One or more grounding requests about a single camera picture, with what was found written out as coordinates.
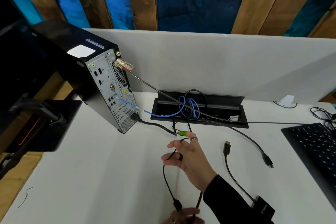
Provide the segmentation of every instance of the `black adapter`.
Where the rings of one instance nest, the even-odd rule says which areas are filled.
[[[257,196],[255,201],[253,202],[252,208],[268,220],[271,220],[275,213],[275,210],[269,204],[267,204],[266,201],[263,200],[260,196]]]

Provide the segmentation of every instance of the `white label sticker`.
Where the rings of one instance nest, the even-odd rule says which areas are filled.
[[[67,53],[74,56],[74,57],[82,58],[82,57],[87,57],[94,52],[95,52],[94,49],[91,49],[89,47],[86,47],[86,46],[80,44],[80,45],[70,49]]]

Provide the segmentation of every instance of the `ventilation grille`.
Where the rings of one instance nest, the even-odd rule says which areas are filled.
[[[126,132],[133,124],[135,123],[134,120],[131,119],[131,117],[127,117],[121,124],[120,127],[123,130],[123,132]]]
[[[129,98],[127,102],[134,105],[133,98]],[[128,104],[123,104],[115,111],[115,115],[117,116],[118,120],[122,121],[126,116],[133,112],[133,108],[134,107]]]
[[[115,77],[117,78],[119,87],[122,89],[124,85],[126,84],[126,79],[125,79],[123,70],[119,67],[116,67],[114,64],[112,65],[112,69],[115,74]]]

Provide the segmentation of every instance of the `desktop computer tower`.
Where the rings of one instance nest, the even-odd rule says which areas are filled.
[[[63,20],[35,24],[32,34],[85,104],[121,133],[132,127],[137,110],[116,98],[136,105],[116,44]]]

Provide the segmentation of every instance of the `black sleeve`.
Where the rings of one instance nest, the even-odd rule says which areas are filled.
[[[241,195],[219,175],[208,185],[203,200],[221,224],[273,223],[260,213],[255,212]]]

